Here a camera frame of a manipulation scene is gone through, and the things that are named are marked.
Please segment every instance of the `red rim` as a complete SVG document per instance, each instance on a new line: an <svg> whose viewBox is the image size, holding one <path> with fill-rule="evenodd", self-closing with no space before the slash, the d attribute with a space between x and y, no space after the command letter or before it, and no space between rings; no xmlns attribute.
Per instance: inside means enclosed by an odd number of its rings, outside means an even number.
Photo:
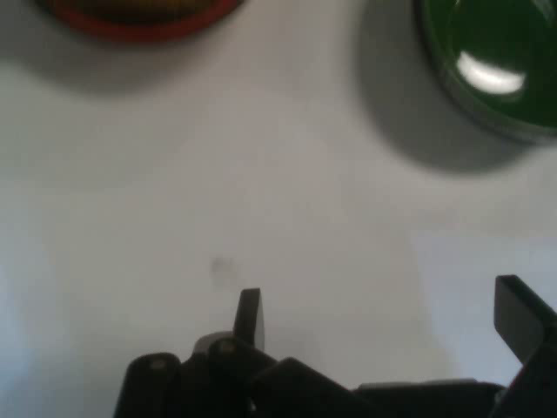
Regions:
<svg viewBox="0 0 557 418"><path fill-rule="evenodd" d="M216 0L215 4L206 10L167 24L114 24L87 16L57 1L51 2L51 8L54 16L72 28L97 37L124 42L159 42L186 37L202 30L228 15L242 1Z"/></svg>

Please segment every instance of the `black plastic part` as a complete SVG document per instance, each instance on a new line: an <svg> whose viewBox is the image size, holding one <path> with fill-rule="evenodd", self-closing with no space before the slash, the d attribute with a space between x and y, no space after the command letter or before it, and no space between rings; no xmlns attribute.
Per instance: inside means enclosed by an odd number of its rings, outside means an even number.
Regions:
<svg viewBox="0 0 557 418"><path fill-rule="evenodd" d="M245 289L240 294L233 333L257 350L265 349L263 303L259 289Z"/></svg>
<svg viewBox="0 0 557 418"><path fill-rule="evenodd" d="M557 416L557 346L544 344L505 392L491 418Z"/></svg>
<svg viewBox="0 0 557 418"><path fill-rule="evenodd" d="M174 354L151 354L133 361L126 372L115 418L160 418L180 360Z"/></svg>
<svg viewBox="0 0 557 418"><path fill-rule="evenodd" d="M294 359L280 361L260 374L252 383L251 397L258 410L273 417L391 416Z"/></svg>
<svg viewBox="0 0 557 418"><path fill-rule="evenodd" d="M263 346L261 292L242 292L234 333L180 364L172 354L133 361L116 418L555 418L557 315L516 276L497 279L495 326L524 362L509 389L476 381L366 385L349 391Z"/></svg>
<svg viewBox="0 0 557 418"><path fill-rule="evenodd" d="M259 374L277 363L271 356L237 338L215 342L209 348L209 362L244 390Z"/></svg>
<svg viewBox="0 0 557 418"><path fill-rule="evenodd" d="M477 381L439 381L420 384L381 384L355 391L397 418L488 417L495 396L505 388Z"/></svg>
<svg viewBox="0 0 557 418"><path fill-rule="evenodd" d="M495 329L525 363L547 340L557 315L517 276L500 276L495 288Z"/></svg>
<svg viewBox="0 0 557 418"><path fill-rule="evenodd" d="M167 399L165 418L244 418L249 403L204 354L194 354L179 369Z"/></svg>

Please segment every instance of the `round container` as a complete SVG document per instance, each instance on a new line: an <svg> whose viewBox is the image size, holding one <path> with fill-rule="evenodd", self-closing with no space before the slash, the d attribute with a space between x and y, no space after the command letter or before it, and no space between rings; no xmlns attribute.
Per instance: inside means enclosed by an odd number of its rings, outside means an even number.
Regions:
<svg viewBox="0 0 557 418"><path fill-rule="evenodd" d="M415 0L433 68L482 124L557 139L556 0Z"/></svg>
<svg viewBox="0 0 557 418"><path fill-rule="evenodd" d="M243 0L37 0L74 29L125 42L185 37L214 24Z"/></svg>

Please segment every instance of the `green bowl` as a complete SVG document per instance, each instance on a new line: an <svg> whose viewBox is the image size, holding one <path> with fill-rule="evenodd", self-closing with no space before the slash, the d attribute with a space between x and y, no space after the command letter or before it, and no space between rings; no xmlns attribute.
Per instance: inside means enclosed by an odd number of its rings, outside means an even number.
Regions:
<svg viewBox="0 0 557 418"><path fill-rule="evenodd" d="M462 108L513 138L557 139L557 0L415 0L434 69Z"/></svg>

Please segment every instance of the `white surface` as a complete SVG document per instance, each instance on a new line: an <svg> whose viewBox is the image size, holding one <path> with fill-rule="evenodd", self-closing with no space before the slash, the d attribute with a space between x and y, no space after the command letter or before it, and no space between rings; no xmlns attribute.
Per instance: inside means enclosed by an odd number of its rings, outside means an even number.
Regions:
<svg viewBox="0 0 557 418"><path fill-rule="evenodd" d="M557 150L454 110L406 3L252 0L147 49L21 3L0 17L1 416L111 416L129 361L186 358L255 286L269 353L349 387L509 382L493 280L557 305Z"/></svg>

